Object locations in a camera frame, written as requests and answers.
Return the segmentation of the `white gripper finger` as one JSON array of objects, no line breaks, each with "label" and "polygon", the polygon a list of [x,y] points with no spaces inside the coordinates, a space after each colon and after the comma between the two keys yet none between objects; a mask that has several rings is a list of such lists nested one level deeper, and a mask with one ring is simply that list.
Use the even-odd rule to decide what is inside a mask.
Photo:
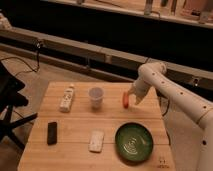
[{"label": "white gripper finger", "polygon": [[131,85],[130,89],[128,90],[128,95],[136,95],[136,88],[134,85]]},{"label": "white gripper finger", "polygon": [[142,102],[143,98],[144,97],[136,96],[136,98],[135,98],[135,105],[139,105]]}]

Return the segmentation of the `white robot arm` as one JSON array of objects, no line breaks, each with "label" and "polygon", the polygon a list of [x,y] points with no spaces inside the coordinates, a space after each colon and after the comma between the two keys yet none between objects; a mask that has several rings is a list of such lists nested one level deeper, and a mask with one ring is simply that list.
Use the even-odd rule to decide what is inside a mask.
[{"label": "white robot arm", "polygon": [[166,71],[163,62],[142,64],[128,94],[136,96],[135,104],[138,105],[153,86],[172,100],[204,131],[196,171],[213,171],[213,102],[169,80]]}]

